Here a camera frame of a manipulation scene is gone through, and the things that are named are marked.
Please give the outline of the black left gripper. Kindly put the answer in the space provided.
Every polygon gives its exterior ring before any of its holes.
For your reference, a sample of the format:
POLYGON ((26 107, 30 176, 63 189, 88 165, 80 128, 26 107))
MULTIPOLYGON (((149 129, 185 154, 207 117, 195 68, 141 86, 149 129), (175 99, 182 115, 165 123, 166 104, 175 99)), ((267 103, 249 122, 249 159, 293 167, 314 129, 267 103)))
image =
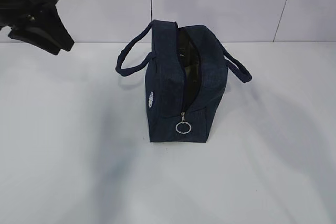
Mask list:
POLYGON ((10 27, 8 36, 36 46, 52 55, 70 51, 74 40, 63 25, 56 9, 59 0, 1 0, 1 29, 10 27), (40 11, 41 26, 12 26, 20 18, 30 19, 40 11))

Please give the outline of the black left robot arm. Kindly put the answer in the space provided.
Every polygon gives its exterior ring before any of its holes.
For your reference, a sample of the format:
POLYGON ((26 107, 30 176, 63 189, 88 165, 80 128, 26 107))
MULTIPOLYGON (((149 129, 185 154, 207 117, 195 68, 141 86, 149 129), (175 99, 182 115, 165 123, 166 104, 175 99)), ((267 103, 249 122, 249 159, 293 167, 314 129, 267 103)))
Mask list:
POLYGON ((1 0, 1 28, 8 37, 58 55, 69 52, 75 42, 58 14, 59 0, 1 0))

